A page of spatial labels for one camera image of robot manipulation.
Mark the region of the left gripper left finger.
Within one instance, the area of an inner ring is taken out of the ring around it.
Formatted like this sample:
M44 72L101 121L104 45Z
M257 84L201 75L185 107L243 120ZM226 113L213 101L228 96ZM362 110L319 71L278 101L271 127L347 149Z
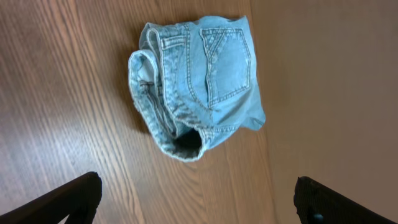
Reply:
M1 215L1 223L92 223L102 197L96 172L82 176Z

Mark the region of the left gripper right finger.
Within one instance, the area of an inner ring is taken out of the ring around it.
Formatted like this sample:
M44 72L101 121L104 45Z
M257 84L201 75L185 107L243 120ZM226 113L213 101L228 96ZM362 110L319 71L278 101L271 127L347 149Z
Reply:
M294 205L302 224L397 224L307 176L297 179Z

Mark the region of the light blue denim shorts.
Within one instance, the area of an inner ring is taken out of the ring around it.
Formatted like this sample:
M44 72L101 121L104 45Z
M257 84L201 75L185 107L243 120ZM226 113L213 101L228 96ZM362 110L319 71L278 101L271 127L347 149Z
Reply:
M128 86L156 145L199 160L239 128L266 121L247 17L147 23L128 61Z

